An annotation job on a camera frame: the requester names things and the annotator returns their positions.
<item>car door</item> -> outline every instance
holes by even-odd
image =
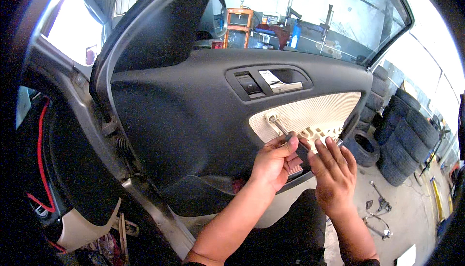
[[[218,213],[250,176],[257,151],[280,134],[270,114],[311,144],[357,125],[372,69],[413,24],[404,0],[384,1],[402,8],[403,26],[366,55],[343,61],[325,56],[321,45],[319,54],[192,50],[209,0],[138,0],[93,67],[89,90],[105,114],[104,132],[127,141],[134,173],[176,214]],[[298,176],[281,191],[312,177],[308,169],[295,170]]]

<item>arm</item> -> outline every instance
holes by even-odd
[[[301,141],[308,145],[306,139]],[[342,260],[346,265],[379,260],[373,238],[352,201],[357,180],[355,158],[346,147],[339,149],[331,137],[326,138],[327,148],[320,140],[315,142],[315,146],[319,154],[311,151],[308,154],[311,170],[317,179],[315,193],[318,204],[334,224]]]
[[[299,141],[293,135],[284,145],[283,135],[265,144],[255,158],[247,184],[201,231],[184,262],[223,265],[239,248],[286,183],[289,168],[302,162],[295,153]]]

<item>orange frame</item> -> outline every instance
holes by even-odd
[[[231,14],[247,14],[249,15],[249,18],[247,19],[247,26],[237,26],[237,25],[229,25],[229,22],[231,21]],[[253,17],[253,11],[250,9],[236,9],[236,8],[229,8],[228,9],[228,28],[225,33],[225,38],[223,40],[223,48],[228,48],[228,34],[229,30],[235,30],[235,31],[244,31],[246,33],[246,40],[244,41],[244,48],[247,48],[249,45],[249,35],[250,35],[250,25],[252,24],[252,17]]]

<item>beige plastic trim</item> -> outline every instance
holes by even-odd
[[[63,230],[57,244],[64,247],[67,252],[72,252],[105,235],[112,228],[120,205],[121,198],[118,199],[107,224],[101,227],[86,220],[75,208],[72,209],[61,219]]]
[[[249,125],[263,142],[281,135],[281,131],[266,116],[275,114],[289,131],[307,138],[312,151],[315,141],[328,136],[338,138],[344,121],[357,105],[360,92],[339,93],[299,100],[259,112],[249,119]]]

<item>hand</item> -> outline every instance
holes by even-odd
[[[307,140],[300,141],[310,149]],[[346,147],[338,148],[331,137],[326,138],[326,146],[320,141],[315,142],[319,154],[308,152],[308,163],[317,179],[315,191],[318,204],[330,217],[353,211],[353,192],[357,181],[357,162]]]
[[[275,192],[283,187],[289,170],[302,163],[295,153],[299,145],[297,134],[291,134],[293,136],[286,144],[282,145],[286,137],[281,135],[259,150],[248,182],[265,182],[271,185]]]

